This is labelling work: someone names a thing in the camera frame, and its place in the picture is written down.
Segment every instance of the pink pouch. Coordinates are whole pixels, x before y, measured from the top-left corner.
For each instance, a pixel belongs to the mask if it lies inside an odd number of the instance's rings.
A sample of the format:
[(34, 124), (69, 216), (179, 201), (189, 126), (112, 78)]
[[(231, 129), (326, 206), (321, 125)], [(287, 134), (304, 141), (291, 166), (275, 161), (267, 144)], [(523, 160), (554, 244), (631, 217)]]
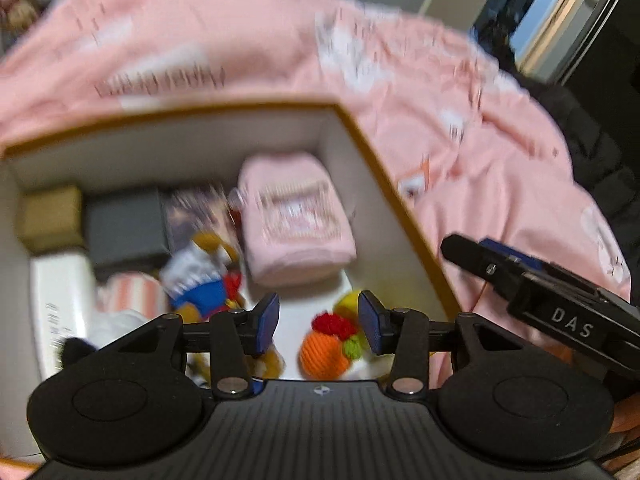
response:
[(334, 185), (308, 153), (253, 156), (242, 165), (238, 187), (246, 261), (254, 282), (316, 282), (356, 257)]

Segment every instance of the small cardboard box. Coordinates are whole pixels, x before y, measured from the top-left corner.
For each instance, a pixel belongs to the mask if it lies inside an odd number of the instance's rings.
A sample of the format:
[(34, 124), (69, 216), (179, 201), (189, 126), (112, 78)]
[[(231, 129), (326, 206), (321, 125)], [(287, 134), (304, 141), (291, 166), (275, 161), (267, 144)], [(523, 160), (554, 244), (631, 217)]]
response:
[(29, 193), (20, 202), (17, 237), (31, 254), (82, 246), (81, 216), (76, 186)]

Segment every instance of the pink blanket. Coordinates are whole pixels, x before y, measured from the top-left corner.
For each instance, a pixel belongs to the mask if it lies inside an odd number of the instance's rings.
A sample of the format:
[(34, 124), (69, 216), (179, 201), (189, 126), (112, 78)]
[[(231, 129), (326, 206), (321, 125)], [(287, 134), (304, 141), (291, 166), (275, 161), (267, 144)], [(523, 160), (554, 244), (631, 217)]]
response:
[[(58, 0), (0, 66), (0, 94), (2, 146), (185, 100), (338, 100), (434, 253), (450, 232), (489, 236), (629, 297), (624, 258), (553, 121), (438, 22), (355, 0)], [(464, 310), (550, 344), (443, 266)]]

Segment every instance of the metal screw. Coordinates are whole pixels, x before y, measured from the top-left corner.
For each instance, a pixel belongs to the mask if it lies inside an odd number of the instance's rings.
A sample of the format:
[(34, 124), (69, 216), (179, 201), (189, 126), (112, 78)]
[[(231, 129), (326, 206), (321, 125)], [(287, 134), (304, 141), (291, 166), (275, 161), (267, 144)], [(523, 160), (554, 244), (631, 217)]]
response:
[(249, 387), (249, 383), (242, 377), (225, 377), (218, 381), (216, 387), (226, 394), (239, 394)]
[(412, 395), (420, 392), (424, 388), (424, 383), (413, 377), (402, 377), (396, 379), (391, 386), (396, 392)]

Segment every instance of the pink striped cloth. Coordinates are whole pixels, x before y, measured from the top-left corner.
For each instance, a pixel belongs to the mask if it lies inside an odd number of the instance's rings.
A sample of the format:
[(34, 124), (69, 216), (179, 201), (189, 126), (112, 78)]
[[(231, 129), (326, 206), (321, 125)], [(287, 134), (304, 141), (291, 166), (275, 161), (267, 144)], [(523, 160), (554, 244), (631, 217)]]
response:
[(100, 298), (100, 310), (135, 310), (147, 319), (168, 311), (164, 289), (158, 280), (142, 272), (121, 272), (109, 278)]

